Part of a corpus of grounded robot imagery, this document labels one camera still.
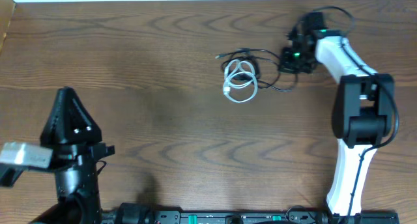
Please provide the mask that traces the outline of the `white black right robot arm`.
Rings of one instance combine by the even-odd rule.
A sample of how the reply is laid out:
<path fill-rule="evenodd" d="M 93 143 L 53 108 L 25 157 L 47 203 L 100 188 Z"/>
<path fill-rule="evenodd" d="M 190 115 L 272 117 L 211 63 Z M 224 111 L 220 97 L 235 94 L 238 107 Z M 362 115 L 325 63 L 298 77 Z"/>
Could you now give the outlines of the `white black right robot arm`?
<path fill-rule="evenodd" d="M 399 112 L 393 77 L 368 66 L 351 48 L 347 31 L 326 26 L 323 11 L 308 12 L 296 22 L 279 70 L 310 74 L 321 64 L 338 85 L 331 118 L 338 158 L 326 203 L 333 221 L 349 223 L 361 214 L 373 155 L 398 133 Z"/>

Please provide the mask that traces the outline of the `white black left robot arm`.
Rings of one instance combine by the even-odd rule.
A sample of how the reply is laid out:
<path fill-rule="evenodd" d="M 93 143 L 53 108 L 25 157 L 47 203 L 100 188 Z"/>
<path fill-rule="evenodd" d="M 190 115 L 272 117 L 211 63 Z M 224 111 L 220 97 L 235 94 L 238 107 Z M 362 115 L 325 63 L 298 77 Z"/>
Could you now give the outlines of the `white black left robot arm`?
<path fill-rule="evenodd" d="M 57 91 L 40 145 L 52 149 L 51 163 L 41 171 L 53 173 L 57 204 L 33 223 L 101 223 L 96 164 L 115 153 L 102 142 L 102 131 L 71 87 Z"/>

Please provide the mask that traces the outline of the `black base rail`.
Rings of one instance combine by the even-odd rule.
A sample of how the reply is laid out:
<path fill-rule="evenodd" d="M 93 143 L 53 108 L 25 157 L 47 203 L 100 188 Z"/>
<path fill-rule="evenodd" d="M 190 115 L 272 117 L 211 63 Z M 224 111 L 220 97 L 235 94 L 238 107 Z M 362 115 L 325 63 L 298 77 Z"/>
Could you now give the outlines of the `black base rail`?
<path fill-rule="evenodd" d="M 279 211 L 184 211 L 181 208 L 151 208 L 134 203 L 102 212 L 102 224 L 334 224 L 344 223 L 341 216 L 326 210 L 294 206 Z"/>

